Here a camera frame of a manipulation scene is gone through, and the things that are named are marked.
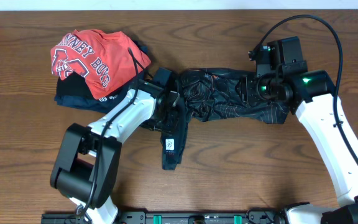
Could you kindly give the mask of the black orange-lined jersey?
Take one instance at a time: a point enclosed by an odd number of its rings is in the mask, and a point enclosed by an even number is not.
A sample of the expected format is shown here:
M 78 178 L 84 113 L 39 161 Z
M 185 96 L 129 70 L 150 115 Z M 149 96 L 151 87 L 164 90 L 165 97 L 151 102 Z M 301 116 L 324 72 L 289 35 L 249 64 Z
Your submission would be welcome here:
M 230 68 L 196 68 L 174 74 L 180 82 L 179 117 L 174 131 L 160 131 L 162 169 L 175 170 L 181 164 L 186 145 L 188 123 L 196 118 L 207 122 L 229 118 L 250 118 L 267 124 L 283 124 L 289 107 L 279 101 L 245 103 L 238 94 L 239 80 L 254 72 Z M 154 130 L 154 115 L 143 123 Z

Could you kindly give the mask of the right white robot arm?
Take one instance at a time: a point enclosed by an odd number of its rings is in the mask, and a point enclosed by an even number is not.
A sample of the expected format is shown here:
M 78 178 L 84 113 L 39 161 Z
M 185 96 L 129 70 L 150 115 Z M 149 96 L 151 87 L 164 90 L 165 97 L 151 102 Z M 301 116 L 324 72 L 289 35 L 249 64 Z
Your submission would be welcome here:
M 276 222 L 358 223 L 358 139 L 326 71 L 251 74 L 240 80 L 237 90 L 248 103 L 288 105 L 315 143 L 335 189 L 337 208 L 296 203 L 285 207 Z

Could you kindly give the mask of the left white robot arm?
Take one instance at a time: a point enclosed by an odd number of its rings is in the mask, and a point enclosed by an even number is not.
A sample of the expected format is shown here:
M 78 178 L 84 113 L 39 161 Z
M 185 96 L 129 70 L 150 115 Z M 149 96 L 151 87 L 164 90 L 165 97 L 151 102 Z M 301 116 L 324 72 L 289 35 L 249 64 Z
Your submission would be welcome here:
M 46 214 L 42 223 L 114 223 L 119 210 L 111 192 L 121 148 L 143 126 L 161 133 L 162 167 L 173 170 L 186 141 L 185 102 L 180 82 L 139 80 L 101 119 L 65 132 L 50 185 L 76 204 L 72 214 Z

